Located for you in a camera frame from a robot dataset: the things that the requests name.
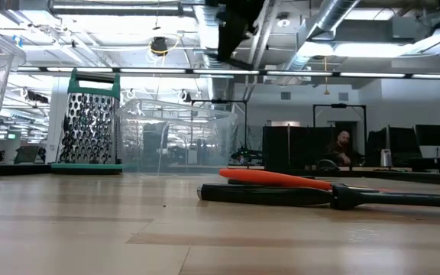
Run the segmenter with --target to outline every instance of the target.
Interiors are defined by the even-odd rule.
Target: orange rubber grip
[[[299,176],[290,176],[262,170],[220,169],[218,173],[220,176],[226,177],[230,180],[238,180],[252,184],[332,190],[331,183],[322,180],[311,180]]]

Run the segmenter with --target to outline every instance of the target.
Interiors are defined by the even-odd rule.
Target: person
[[[350,139],[351,136],[347,131],[341,131],[337,136],[337,141],[328,147],[328,152],[335,155],[336,163],[339,166],[351,165]]]

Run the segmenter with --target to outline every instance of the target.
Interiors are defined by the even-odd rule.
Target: wooden floor
[[[0,177],[0,275],[440,274],[440,209],[200,202],[216,176]],[[440,193],[440,186],[343,179]]]

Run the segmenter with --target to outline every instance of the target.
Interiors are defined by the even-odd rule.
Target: hanging fixture
[[[324,67],[325,71],[327,72],[327,57],[324,57]],[[325,77],[325,92],[324,95],[330,95],[330,92],[328,91],[328,77]]]

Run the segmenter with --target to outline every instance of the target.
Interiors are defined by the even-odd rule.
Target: black monitor
[[[440,146],[440,125],[416,125],[420,146]]]
[[[388,135],[394,167],[408,167],[411,160],[422,158],[413,128],[388,127]]]
[[[268,170],[303,169],[310,165],[309,128],[264,126],[263,159]]]
[[[390,149],[394,153],[419,153],[420,148],[413,128],[389,127]]]
[[[366,166],[378,167],[380,165],[381,150],[387,148],[387,129],[371,131],[366,142]]]

